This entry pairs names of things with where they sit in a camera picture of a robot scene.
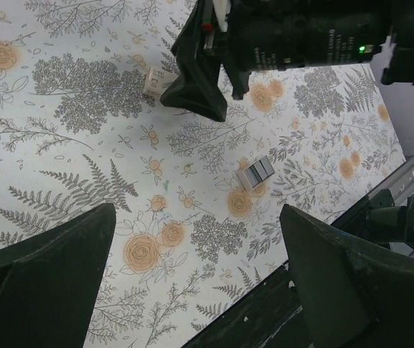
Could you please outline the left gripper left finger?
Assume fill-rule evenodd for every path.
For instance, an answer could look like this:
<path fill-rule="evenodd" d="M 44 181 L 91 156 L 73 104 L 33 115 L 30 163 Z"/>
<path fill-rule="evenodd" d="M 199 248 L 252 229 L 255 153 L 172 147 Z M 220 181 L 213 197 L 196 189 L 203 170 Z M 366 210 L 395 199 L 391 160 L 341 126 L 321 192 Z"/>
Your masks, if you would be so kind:
<path fill-rule="evenodd" d="M 0 347 L 82 347 L 116 225 L 99 206 L 0 249 Z"/>

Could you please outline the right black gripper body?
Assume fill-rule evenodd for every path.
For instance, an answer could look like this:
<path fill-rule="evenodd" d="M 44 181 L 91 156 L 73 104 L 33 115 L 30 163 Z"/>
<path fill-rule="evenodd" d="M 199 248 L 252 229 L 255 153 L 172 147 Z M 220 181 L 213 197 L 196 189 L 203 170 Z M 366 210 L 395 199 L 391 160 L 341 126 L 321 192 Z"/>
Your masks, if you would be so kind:
<path fill-rule="evenodd" d="M 389 29 L 389 1 L 232 1 L 228 29 L 206 53 L 230 74 L 372 60 Z"/>

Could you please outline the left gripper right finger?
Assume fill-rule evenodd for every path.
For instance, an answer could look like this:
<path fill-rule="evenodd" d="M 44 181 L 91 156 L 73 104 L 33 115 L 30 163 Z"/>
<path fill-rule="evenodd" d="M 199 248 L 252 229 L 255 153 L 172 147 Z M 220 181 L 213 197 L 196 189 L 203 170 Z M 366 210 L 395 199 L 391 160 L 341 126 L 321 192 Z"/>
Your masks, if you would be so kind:
<path fill-rule="evenodd" d="M 414 259 L 284 205 L 289 270 L 315 347 L 414 347 Z"/>

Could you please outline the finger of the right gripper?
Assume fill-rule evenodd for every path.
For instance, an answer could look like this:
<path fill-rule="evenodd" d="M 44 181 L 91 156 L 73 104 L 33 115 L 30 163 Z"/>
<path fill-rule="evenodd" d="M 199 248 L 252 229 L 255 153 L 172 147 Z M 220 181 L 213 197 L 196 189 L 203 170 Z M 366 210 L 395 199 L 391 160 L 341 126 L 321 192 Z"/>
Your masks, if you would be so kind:
<path fill-rule="evenodd" d="M 218 88 L 220 61 L 204 50 L 214 38 L 212 1 L 198 1 L 171 48 L 179 76 L 163 92 L 165 107 L 186 109 L 215 122 L 225 121 L 227 102 Z"/>

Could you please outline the small staple box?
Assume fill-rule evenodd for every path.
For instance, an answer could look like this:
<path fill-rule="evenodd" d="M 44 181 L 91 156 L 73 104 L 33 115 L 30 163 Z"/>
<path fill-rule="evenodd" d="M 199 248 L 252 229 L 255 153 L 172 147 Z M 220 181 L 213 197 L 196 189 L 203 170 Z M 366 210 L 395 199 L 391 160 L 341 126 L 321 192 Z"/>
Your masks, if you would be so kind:
<path fill-rule="evenodd" d="M 143 93 L 147 96 L 160 98 L 177 77 L 175 73 L 151 66 L 146 74 Z"/>

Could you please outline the grey staple strips block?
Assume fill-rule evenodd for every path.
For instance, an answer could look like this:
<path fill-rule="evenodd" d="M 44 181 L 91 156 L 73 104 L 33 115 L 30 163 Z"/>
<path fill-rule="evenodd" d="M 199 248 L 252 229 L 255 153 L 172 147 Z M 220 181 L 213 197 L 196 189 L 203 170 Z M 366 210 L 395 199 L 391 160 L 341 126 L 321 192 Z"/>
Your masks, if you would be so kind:
<path fill-rule="evenodd" d="M 264 156 L 237 172 L 242 186 L 247 191 L 253 191 L 266 183 L 275 174 L 274 167 L 268 156 Z"/>

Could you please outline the floral table mat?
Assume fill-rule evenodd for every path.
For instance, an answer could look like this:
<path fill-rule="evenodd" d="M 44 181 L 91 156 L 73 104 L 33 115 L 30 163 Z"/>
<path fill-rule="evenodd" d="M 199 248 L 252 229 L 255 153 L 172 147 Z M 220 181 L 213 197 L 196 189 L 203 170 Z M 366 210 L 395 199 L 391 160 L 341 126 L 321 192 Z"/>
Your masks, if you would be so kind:
<path fill-rule="evenodd" d="M 0 1 L 0 248 L 111 202 L 87 347 L 181 347 L 405 162 L 368 65 L 261 72 L 224 123 L 145 96 L 192 1 Z M 268 156 L 247 191 L 237 172 Z"/>

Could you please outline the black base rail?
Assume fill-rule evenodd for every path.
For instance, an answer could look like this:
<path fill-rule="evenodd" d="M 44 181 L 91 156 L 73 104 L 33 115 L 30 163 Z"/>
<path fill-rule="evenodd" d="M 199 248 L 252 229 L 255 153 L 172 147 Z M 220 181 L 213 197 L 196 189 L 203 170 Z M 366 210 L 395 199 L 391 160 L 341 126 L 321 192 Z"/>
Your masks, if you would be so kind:
<path fill-rule="evenodd" d="M 288 260 L 190 347 L 414 347 L 414 156 L 334 222 L 280 223 Z"/>

